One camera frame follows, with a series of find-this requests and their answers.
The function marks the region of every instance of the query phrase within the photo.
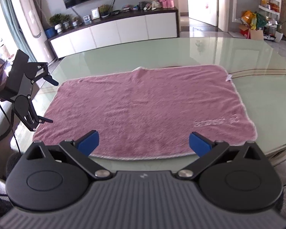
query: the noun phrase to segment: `yellow plastic bag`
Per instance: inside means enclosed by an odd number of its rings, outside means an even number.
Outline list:
[[[244,24],[250,25],[251,20],[253,18],[254,14],[248,10],[246,13],[241,17],[241,20]]]
[[[257,23],[256,14],[253,14],[253,18],[250,23],[250,27],[252,30],[256,30],[256,23]]]

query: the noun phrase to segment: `green plastic bag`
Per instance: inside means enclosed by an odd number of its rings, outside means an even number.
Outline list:
[[[257,13],[256,14],[256,28],[261,28],[261,27],[264,27],[266,26],[267,24],[267,21],[266,21],[266,17]]]

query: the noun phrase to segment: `cardboard box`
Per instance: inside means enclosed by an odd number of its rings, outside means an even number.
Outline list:
[[[252,40],[264,40],[264,33],[262,30],[252,30],[245,25],[239,25],[240,33],[246,37],[246,39]]]

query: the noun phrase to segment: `pink towel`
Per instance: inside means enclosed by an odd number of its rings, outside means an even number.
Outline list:
[[[257,133],[227,72],[217,65],[132,72],[68,80],[45,113],[34,140],[46,145],[100,134],[92,153],[109,159],[156,159],[194,154],[188,137],[241,145]]]

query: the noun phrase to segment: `tv cabinet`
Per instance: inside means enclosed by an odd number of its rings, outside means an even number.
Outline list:
[[[50,38],[56,56],[62,58],[95,48],[162,38],[179,37],[178,10],[130,11],[62,31]]]

